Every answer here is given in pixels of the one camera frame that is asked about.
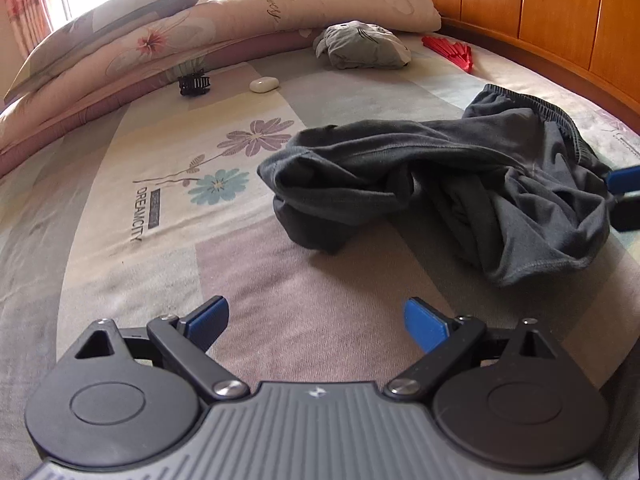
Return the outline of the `dark grey trousers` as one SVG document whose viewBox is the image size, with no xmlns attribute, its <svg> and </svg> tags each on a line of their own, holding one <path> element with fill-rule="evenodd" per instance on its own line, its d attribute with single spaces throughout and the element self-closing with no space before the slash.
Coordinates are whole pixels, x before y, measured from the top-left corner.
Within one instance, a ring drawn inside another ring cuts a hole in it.
<svg viewBox="0 0 640 480">
<path fill-rule="evenodd" d="M 458 119 L 303 130 L 257 173 L 300 246 L 338 252 L 362 226 L 416 207 L 438 214 L 499 286 L 589 266 L 614 204 L 608 167 L 573 119 L 494 84 Z"/>
</svg>

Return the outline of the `red folding fan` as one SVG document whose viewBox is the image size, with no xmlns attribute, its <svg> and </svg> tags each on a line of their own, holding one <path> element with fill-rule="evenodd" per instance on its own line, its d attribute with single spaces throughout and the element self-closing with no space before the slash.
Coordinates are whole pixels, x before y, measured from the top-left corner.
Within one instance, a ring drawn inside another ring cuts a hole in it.
<svg viewBox="0 0 640 480">
<path fill-rule="evenodd" d="M 465 73 L 472 73 L 474 62 L 472 49 L 468 44 L 462 42 L 451 42 L 444 37 L 423 36 L 422 44 L 427 49 L 446 58 L 447 61 L 459 67 Z"/>
</svg>

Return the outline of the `wooden orange headboard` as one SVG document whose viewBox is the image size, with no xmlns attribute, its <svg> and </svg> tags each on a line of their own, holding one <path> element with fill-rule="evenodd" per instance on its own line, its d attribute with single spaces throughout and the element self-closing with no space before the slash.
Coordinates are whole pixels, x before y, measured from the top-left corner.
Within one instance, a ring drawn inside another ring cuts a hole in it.
<svg viewBox="0 0 640 480">
<path fill-rule="evenodd" d="M 442 31 L 525 65 L 639 129 L 639 0 L 433 0 Z"/>
</svg>

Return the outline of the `black hair claw clip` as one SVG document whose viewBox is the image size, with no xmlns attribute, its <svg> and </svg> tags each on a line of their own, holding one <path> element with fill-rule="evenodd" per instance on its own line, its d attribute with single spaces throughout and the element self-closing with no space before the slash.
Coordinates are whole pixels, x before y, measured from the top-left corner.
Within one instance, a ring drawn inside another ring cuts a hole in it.
<svg viewBox="0 0 640 480">
<path fill-rule="evenodd" d="M 204 96 L 210 90 L 209 76 L 198 72 L 178 78 L 179 90 L 182 96 Z"/>
</svg>

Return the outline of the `white earbuds case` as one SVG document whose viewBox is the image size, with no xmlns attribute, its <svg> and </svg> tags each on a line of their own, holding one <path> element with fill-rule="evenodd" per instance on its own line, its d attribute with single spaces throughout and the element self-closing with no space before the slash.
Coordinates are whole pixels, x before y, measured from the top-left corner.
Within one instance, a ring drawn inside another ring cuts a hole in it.
<svg viewBox="0 0 640 480">
<path fill-rule="evenodd" d="M 254 93 L 267 93 L 276 90 L 280 86 L 280 81 L 276 77 L 260 77 L 250 82 L 250 91 Z"/>
</svg>

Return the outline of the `bundled grey white cloth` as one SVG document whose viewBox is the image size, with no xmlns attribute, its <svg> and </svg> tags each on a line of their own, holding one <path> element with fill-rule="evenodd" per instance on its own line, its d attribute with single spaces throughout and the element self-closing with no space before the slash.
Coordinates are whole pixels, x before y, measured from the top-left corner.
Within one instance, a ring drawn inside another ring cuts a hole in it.
<svg viewBox="0 0 640 480">
<path fill-rule="evenodd" d="M 392 32 L 360 21 L 329 26 L 312 47 L 317 58 L 325 56 L 338 70 L 397 70 L 412 61 L 411 51 Z"/>
</svg>

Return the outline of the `folded floral pink quilt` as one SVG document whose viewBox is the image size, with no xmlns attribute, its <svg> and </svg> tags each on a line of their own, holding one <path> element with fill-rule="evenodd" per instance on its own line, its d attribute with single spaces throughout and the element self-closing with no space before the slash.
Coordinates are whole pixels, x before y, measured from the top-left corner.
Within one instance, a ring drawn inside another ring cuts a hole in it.
<svg viewBox="0 0 640 480">
<path fill-rule="evenodd" d="M 349 21 L 398 32 L 436 32 L 432 0 L 209 0 L 120 32 L 1 115 L 7 174 L 67 131 L 118 107 L 118 92 L 235 41 Z"/>
</svg>

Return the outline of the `grey floral pillow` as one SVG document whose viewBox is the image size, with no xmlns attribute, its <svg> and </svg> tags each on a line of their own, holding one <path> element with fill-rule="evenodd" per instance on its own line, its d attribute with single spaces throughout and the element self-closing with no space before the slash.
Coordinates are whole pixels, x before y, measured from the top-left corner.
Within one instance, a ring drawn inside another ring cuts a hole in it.
<svg viewBox="0 0 640 480">
<path fill-rule="evenodd" d="M 108 0 L 51 32 L 35 47 L 4 96 L 9 105 L 35 92 L 111 41 L 194 6 L 198 0 Z"/>
</svg>

